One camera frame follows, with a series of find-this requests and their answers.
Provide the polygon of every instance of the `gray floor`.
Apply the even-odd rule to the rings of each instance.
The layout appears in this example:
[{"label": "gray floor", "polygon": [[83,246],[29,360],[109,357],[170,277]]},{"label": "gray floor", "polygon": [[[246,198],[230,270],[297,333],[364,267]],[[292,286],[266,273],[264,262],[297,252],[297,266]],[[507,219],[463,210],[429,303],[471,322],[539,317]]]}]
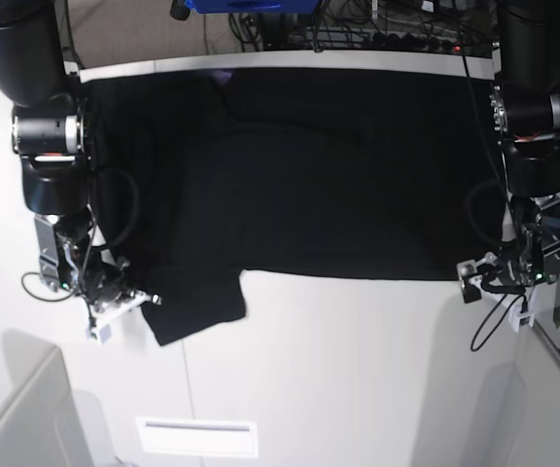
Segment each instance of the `gray floor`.
[{"label": "gray floor", "polygon": [[[77,52],[84,66],[205,55],[203,16],[170,17],[171,0],[69,0]],[[207,15],[211,54],[239,52],[228,15]]]}]

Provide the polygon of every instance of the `black t-shirt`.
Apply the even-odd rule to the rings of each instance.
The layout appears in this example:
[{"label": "black t-shirt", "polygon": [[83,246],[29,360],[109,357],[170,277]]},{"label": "black t-shirt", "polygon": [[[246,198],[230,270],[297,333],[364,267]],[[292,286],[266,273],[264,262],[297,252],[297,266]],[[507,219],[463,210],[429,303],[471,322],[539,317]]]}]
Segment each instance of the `black t-shirt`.
[{"label": "black t-shirt", "polygon": [[[131,260],[133,280],[163,298],[143,306],[160,344],[245,316],[245,269],[453,280],[457,263],[487,251],[463,207],[470,189],[493,178],[464,78],[211,75],[87,85],[100,110],[98,157],[141,188],[140,219],[117,253]],[[500,166],[489,84],[473,84]],[[99,222],[109,238],[128,201],[126,186],[105,178]],[[500,238],[498,191],[473,208],[485,233]]]}]

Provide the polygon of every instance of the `white table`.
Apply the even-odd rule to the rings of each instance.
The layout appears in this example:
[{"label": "white table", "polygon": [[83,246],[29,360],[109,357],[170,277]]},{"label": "white table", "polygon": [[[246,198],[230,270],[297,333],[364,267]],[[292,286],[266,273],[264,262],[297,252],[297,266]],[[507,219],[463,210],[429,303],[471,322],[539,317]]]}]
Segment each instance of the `white table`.
[{"label": "white table", "polygon": [[[463,76],[459,57],[326,51],[149,61],[88,70],[83,79],[245,66]],[[472,59],[471,70],[477,78],[493,74],[483,59]],[[90,443],[101,438],[104,419],[114,453],[143,467],[462,465],[459,445],[469,439],[479,394],[488,380],[499,387],[498,369],[518,345],[504,326],[481,352],[469,352],[490,303],[464,305],[456,283],[248,272],[241,278],[246,319],[159,348],[134,312],[99,347],[84,337],[80,301],[42,304],[20,288],[21,274],[37,268],[38,248],[10,145],[11,109],[0,93],[0,338],[14,328],[62,347],[82,418],[96,432]],[[0,402],[10,387],[0,348]],[[257,422],[261,456],[146,453],[134,425],[139,415]],[[99,462],[110,455],[109,447],[95,452]]]}]

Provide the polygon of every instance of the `cable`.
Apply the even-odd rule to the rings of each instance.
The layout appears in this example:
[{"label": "cable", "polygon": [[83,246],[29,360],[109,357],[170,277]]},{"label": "cable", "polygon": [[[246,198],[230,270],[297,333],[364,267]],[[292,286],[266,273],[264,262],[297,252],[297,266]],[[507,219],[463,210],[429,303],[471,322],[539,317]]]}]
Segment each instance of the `cable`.
[{"label": "cable", "polygon": [[[103,245],[92,246],[92,251],[96,251],[96,252],[111,250],[119,246],[121,243],[123,243],[131,234],[131,232],[133,232],[133,229],[135,228],[135,225],[137,224],[137,220],[139,219],[139,215],[140,215],[140,190],[135,179],[128,172],[113,167],[100,169],[97,172],[97,175],[99,175],[100,173],[110,173],[110,172],[118,173],[120,176],[123,177],[123,179],[129,185],[129,188],[131,190],[131,211],[130,211],[128,221],[124,226],[124,229],[122,229],[122,231],[118,235],[116,235],[114,239],[106,241],[105,244]],[[93,211],[96,213],[97,217],[100,217],[100,211],[97,209],[98,207],[97,204],[98,204],[98,200],[96,205],[93,206],[92,208]]]},{"label": "cable", "polygon": [[326,20],[326,16],[323,16],[323,23],[326,26],[326,30],[328,31],[328,39],[330,40],[330,49],[333,47],[333,40],[332,40],[332,32],[330,31],[330,25]]},{"label": "cable", "polygon": [[[402,7],[408,8],[409,10],[412,10],[414,12],[417,12],[419,14],[424,14],[425,11],[417,6],[417,5],[413,5],[413,4],[409,4],[403,0],[387,0],[386,3],[391,2],[393,4],[397,4],[400,5]],[[473,34],[475,37],[479,38],[481,40],[482,43],[484,44],[491,44],[492,41],[489,40],[489,38],[481,31],[479,31],[478,29],[475,29],[474,27],[470,26],[469,24],[463,22],[460,18],[459,18],[459,12],[458,10],[453,6],[453,12],[454,12],[454,16],[448,15],[446,13],[443,12],[433,12],[430,13],[431,16],[433,16],[435,18],[435,20],[440,21],[440,22],[447,22],[449,24],[454,24],[456,26],[460,26],[464,29],[466,29],[469,33]]]},{"label": "cable", "polygon": [[89,236],[89,242],[87,243],[87,250],[86,255],[84,257],[84,263],[82,264],[82,268],[79,271],[79,286],[81,288],[81,293],[83,296],[86,295],[86,270],[88,269],[88,261],[89,255],[92,252],[92,244],[94,243],[94,238],[96,237],[96,230],[98,229],[98,223],[96,221],[96,216],[94,212],[90,210],[90,214],[92,215],[92,233]]},{"label": "cable", "polygon": [[337,24],[340,29],[346,29],[345,31],[345,39],[347,40],[347,44],[352,48],[355,49],[355,45],[354,45],[354,41],[352,40],[352,34],[354,34],[355,32],[351,29],[351,27],[349,27],[345,21],[345,18],[338,18],[332,10],[328,11],[328,16],[331,18],[331,20],[333,21],[333,24]]},{"label": "cable", "polygon": [[379,29],[379,26],[377,25],[377,23],[375,21],[373,21],[373,18],[371,16],[371,12],[368,9],[368,5],[365,5],[365,10],[363,10],[362,5],[359,3],[360,0],[354,0],[354,4],[358,7],[358,9],[363,13],[363,15],[365,15],[365,17],[367,18],[367,22],[370,22],[373,27],[377,30],[377,32],[381,32],[381,29]]},{"label": "cable", "polygon": [[230,32],[239,41],[239,45],[241,46],[241,52],[245,52],[245,45],[249,44],[243,36],[241,36],[241,32],[239,31],[239,25],[237,24],[237,20],[234,18],[234,13],[230,13],[228,15],[228,27],[230,27]]},{"label": "cable", "polygon": [[211,48],[209,47],[209,36],[206,32],[206,15],[202,15],[202,36],[204,39],[204,51],[207,55],[210,55]]},{"label": "cable", "polygon": [[[457,10],[457,0],[452,0],[452,2],[453,2],[453,11],[455,12],[455,15],[458,16],[459,13]],[[485,158],[489,162],[490,167],[492,168],[492,172],[494,172],[495,180],[499,181],[499,187],[503,193],[503,197],[505,198],[507,209],[511,214],[511,219],[513,219],[513,209],[511,209],[511,203],[509,202],[509,197],[507,195],[507,188],[505,187],[503,180],[501,180],[501,175],[498,171],[498,168],[496,168],[496,165],[494,164],[494,160],[492,159],[492,152],[490,151],[490,147],[487,144],[487,139],[485,138],[485,133],[483,132],[483,128],[481,125],[481,119],[478,115],[478,108],[476,107],[476,95],[474,94],[473,80],[471,78],[470,69],[468,68],[468,59],[466,58],[466,47],[464,46],[462,41],[462,32],[459,28],[459,23],[457,24],[457,26],[458,26],[457,39],[460,43],[460,51],[462,53],[462,60],[464,61],[464,71],[466,72],[466,83],[468,85],[468,91],[471,98],[472,114],[474,116],[474,122],[476,123],[476,130],[481,140],[481,146],[483,147],[483,153],[485,155]]]},{"label": "cable", "polygon": [[[39,302],[45,302],[48,304],[56,304],[59,302],[64,302],[65,300],[70,299],[71,297],[73,297],[73,295],[75,295],[74,292],[71,292],[70,294],[68,294],[66,297],[62,297],[60,299],[45,299],[43,297],[38,297],[37,295],[35,295],[34,293],[32,293],[27,286],[25,285],[25,278],[29,277],[31,275],[36,275],[38,277],[40,277],[40,272],[26,272],[24,275],[22,275],[20,277],[20,286],[23,288],[23,290],[25,291],[25,293],[27,295],[29,295],[32,299],[38,300]],[[55,276],[51,276],[51,275],[45,275],[44,277],[48,278],[48,279],[54,279],[57,280],[59,282],[59,279]]]},{"label": "cable", "polygon": [[319,30],[321,29],[321,23],[323,22],[323,18],[326,15],[326,10],[330,6],[331,2],[332,0],[324,0],[323,4],[321,5],[321,9],[319,10],[319,15],[317,15],[317,19],[315,20],[315,28],[312,34],[312,44],[316,54],[323,51],[319,47]]},{"label": "cable", "polygon": [[[351,4],[354,2],[354,0],[345,0],[345,2],[341,5],[340,9],[338,10],[338,13],[340,14],[340,17],[349,23],[352,24],[367,24],[368,23],[368,18],[363,18],[363,12],[360,12],[358,15],[356,15],[354,12],[351,11]],[[347,17],[345,15],[345,9],[348,10],[349,15],[351,17]]]},{"label": "cable", "polygon": [[474,214],[473,214],[473,200],[474,197],[476,197],[476,195],[478,195],[483,190],[487,190],[490,187],[499,186],[500,183],[501,182],[493,178],[485,182],[479,183],[468,192],[466,198],[464,199],[464,210],[466,211],[466,216],[468,217],[468,221],[470,222],[472,229],[479,236],[481,240],[483,240],[485,243],[487,243],[488,245],[494,248],[501,248],[503,246],[503,242],[501,240],[497,240],[496,238],[492,238],[491,236],[489,236],[487,233],[483,231],[483,229],[476,222],[476,219],[474,219]]},{"label": "cable", "polygon": [[64,14],[66,17],[66,31],[68,32],[68,41],[70,42],[68,48],[70,53],[72,54],[73,58],[79,65],[79,67],[83,70],[85,69],[84,63],[82,62],[82,58],[77,54],[77,49],[75,48],[75,40],[73,39],[73,29],[70,26],[70,11],[68,10],[68,0],[64,0]]},{"label": "cable", "polygon": [[257,31],[256,34],[252,32],[252,28],[250,27],[250,16],[240,13],[239,14],[239,24],[243,27],[245,31],[245,35],[247,36],[246,44],[252,44],[254,47],[255,52],[260,52],[261,48],[259,47],[259,43],[257,41],[257,37],[259,36],[259,32]]},{"label": "cable", "polygon": [[92,308],[90,307],[89,300],[86,297],[83,297],[84,302],[86,303],[87,308],[87,324],[90,329],[94,329],[96,327],[96,318],[92,313]]},{"label": "cable", "polygon": [[492,329],[492,331],[490,331],[490,333],[487,335],[487,337],[481,342],[481,344],[479,346],[475,346],[476,344],[476,340],[478,339],[478,335],[480,334],[480,332],[483,330],[483,327],[487,324],[487,322],[489,321],[489,319],[492,317],[492,315],[494,314],[494,312],[498,309],[498,307],[505,301],[505,298],[508,296],[508,294],[504,294],[503,297],[498,301],[497,304],[494,305],[494,307],[490,310],[489,313],[487,313],[487,316],[485,316],[485,319],[483,320],[483,322],[481,323],[481,325],[478,327],[478,329],[476,330],[476,333],[474,333],[474,336],[472,337],[472,341],[471,341],[471,352],[478,352],[481,348],[483,348],[483,346],[490,340],[490,338],[494,335],[494,333],[498,330],[498,328],[501,326],[501,324],[503,324],[503,321],[505,321],[505,318],[507,317],[509,310],[511,309],[511,307],[520,299],[524,299],[524,303],[523,306],[528,306],[528,301],[526,299],[526,295],[521,294],[518,295],[515,299],[513,299],[513,301],[508,305],[507,309],[505,310],[505,313],[503,313],[503,316],[501,317],[501,319],[498,321],[498,323],[496,323],[496,326],[494,326],[494,328]]}]

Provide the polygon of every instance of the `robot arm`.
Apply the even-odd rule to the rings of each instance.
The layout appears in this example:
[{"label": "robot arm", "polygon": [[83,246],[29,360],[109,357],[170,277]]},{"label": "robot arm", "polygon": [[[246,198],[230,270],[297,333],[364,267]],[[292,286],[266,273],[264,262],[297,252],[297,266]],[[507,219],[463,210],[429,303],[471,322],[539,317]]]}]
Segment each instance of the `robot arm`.
[{"label": "robot arm", "polygon": [[13,148],[36,214],[41,280],[84,298],[89,334],[106,341],[112,319],[159,298],[127,283],[126,261],[106,263],[91,245],[88,115],[79,76],[64,70],[52,0],[0,0],[0,89],[15,104]]},{"label": "robot arm", "polygon": [[[481,288],[519,294],[560,274],[560,1],[500,1],[497,15],[502,71],[491,98],[516,241],[489,258]],[[480,298],[469,283],[479,266],[458,265],[467,302]]]}]

